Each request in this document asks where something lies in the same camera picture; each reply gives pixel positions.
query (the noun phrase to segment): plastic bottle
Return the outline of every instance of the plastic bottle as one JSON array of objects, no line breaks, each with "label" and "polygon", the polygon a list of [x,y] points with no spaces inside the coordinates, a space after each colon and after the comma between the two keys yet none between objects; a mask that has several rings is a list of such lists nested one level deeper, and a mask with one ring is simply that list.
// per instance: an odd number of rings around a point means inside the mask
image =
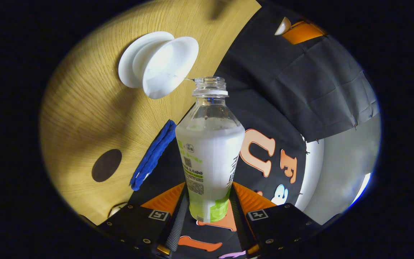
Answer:
[{"label": "plastic bottle", "polygon": [[196,104],[175,130],[194,219],[225,217],[245,129],[225,105],[225,79],[194,80]]}]

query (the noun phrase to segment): blue cloth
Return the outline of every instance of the blue cloth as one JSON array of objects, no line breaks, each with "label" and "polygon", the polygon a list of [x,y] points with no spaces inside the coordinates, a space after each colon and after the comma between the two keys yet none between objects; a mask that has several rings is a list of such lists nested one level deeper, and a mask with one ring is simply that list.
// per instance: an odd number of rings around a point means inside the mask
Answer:
[{"label": "blue cloth", "polygon": [[153,143],[151,143],[148,151],[146,151],[145,156],[143,156],[142,161],[137,166],[137,169],[133,173],[132,179],[130,180],[132,190],[138,191],[146,176],[150,175],[151,172],[153,172],[153,169],[156,167],[159,157],[161,157],[167,145],[172,140],[174,140],[176,127],[177,125],[174,123],[174,121],[169,120],[164,125]]}]

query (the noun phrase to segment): wood grain surface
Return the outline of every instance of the wood grain surface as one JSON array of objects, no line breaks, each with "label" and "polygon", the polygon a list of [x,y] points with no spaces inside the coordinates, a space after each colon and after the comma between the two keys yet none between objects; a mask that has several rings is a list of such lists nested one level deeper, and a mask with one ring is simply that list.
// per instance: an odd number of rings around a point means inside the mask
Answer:
[{"label": "wood grain surface", "polygon": [[[39,127],[48,176],[76,213],[100,224],[113,205],[126,202],[133,172],[159,130],[168,119],[179,123],[194,103],[195,86],[188,81],[158,100],[125,87],[117,74],[123,51],[154,31],[191,36],[199,55],[188,77],[212,76],[259,8],[255,0],[148,2],[97,28],[69,52],[48,83]],[[92,167],[110,149],[119,149],[122,161],[109,179],[96,182]]]}]

